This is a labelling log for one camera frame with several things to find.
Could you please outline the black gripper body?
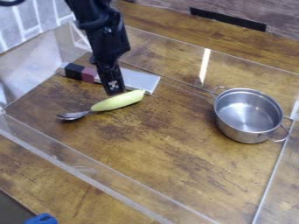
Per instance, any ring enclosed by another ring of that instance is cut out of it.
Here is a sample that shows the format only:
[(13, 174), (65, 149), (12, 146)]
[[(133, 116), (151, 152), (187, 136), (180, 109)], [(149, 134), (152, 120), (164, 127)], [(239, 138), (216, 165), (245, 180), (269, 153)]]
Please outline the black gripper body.
[(131, 50), (124, 22), (93, 20), (84, 23), (84, 30), (94, 63), (98, 66), (113, 66), (119, 57)]

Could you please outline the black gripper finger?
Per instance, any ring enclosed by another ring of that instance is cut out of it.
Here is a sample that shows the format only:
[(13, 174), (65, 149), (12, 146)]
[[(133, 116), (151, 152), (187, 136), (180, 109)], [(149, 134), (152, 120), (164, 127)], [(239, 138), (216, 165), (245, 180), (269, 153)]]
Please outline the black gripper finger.
[(100, 63), (97, 61), (96, 68), (100, 82), (107, 94), (121, 94), (125, 91), (125, 84), (117, 62), (115, 61), (112, 63)]

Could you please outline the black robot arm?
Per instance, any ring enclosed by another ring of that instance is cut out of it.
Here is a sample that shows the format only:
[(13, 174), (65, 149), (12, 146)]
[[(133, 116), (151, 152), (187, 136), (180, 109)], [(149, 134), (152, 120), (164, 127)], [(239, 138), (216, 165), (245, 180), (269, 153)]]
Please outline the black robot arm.
[(76, 18), (76, 26), (88, 37), (97, 75), (108, 95), (124, 92), (125, 84), (117, 59), (131, 50), (121, 13), (111, 0), (64, 0)]

